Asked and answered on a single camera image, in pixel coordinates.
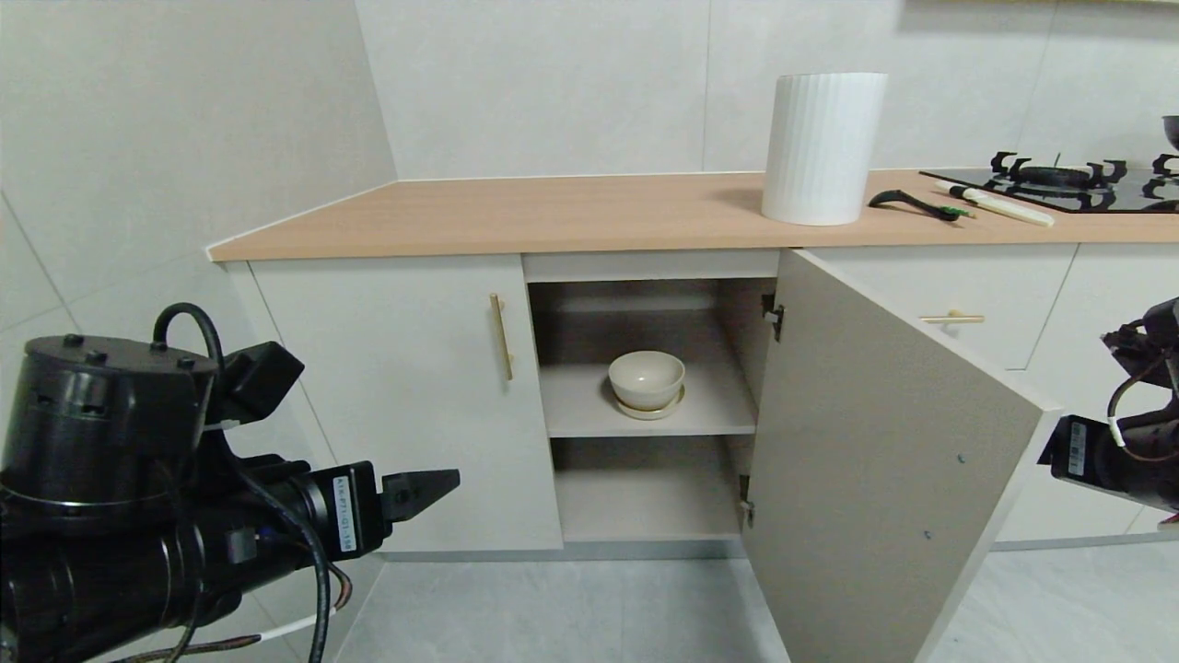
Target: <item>label sticker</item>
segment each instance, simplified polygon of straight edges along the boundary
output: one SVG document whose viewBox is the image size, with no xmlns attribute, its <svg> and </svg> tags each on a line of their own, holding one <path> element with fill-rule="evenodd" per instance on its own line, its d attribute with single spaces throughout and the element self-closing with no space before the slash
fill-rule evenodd
<svg viewBox="0 0 1179 663">
<path fill-rule="evenodd" d="M 348 477 L 331 480 L 336 493 L 336 529 L 340 531 L 340 551 L 356 550 L 356 524 L 353 523 L 353 483 Z"/>
<path fill-rule="evenodd" d="M 1068 435 L 1068 473 L 1075 477 L 1085 475 L 1085 425 L 1073 422 Z"/>
</svg>

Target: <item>white bowl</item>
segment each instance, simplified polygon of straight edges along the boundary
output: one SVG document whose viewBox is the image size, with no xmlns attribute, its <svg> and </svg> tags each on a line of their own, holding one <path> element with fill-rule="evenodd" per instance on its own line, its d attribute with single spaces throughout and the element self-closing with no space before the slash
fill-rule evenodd
<svg viewBox="0 0 1179 663">
<path fill-rule="evenodd" d="M 667 353 L 627 353 L 610 365 L 610 386 L 614 395 L 634 409 L 663 409 L 684 385 L 684 362 Z"/>
</svg>

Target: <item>plate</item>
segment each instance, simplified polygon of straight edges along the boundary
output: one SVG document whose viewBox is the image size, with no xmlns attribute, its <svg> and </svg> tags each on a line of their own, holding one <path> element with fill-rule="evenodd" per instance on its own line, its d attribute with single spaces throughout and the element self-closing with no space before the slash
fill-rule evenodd
<svg viewBox="0 0 1179 663">
<path fill-rule="evenodd" d="M 666 419 L 673 412 L 676 412 L 676 408 L 679 407 L 680 401 L 684 400 L 684 393 L 686 390 L 687 390 L 686 387 L 680 387 L 679 393 L 676 394 L 676 398 L 660 409 L 634 409 L 633 407 L 626 405 L 625 402 L 618 400 L 617 398 L 614 399 L 614 401 L 618 403 L 618 407 L 621 408 L 623 414 L 630 416 L 631 419 L 640 419 L 643 421 L 656 421 L 657 419 Z"/>
</svg>

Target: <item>open cabinet door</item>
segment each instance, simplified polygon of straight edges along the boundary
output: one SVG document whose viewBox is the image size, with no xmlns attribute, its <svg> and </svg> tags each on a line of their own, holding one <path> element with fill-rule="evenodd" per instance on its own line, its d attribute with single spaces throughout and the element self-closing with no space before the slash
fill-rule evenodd
<svg viewBox="0 0 1179 663">
<path fill-rule="evenodd" d="M 806 251 L 777 303 L 743 538 L 790 661 L 924 661 L 1061 411 Z"/>
</svg>

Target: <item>drawer handle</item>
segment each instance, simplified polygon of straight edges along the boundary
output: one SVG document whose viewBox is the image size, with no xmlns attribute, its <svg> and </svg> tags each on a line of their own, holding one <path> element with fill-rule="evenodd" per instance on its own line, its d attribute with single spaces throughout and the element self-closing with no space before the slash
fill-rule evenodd
<svg viewBox="0 0 1179 663">
<path fill-rule="evenodd" d="M 929 324 L 977 324 L 986 322 L 987 317 L 983 315 L 966 315 L 959 309 L 950 309 L 949 315 L 923 315 L 921 316 L 921 321 Z"/>
<path fill-rule="evenodd" d="M 508 352 L 508 332 L 503 327 L 503 300 L 492 293 L 492 313 L 495 314 L 495 323 L 500 326 L 500 352 L 503 353 L 503 366 L 508 370 L 508 382 L 512 381 L 512 353 Z"/>
</svg>

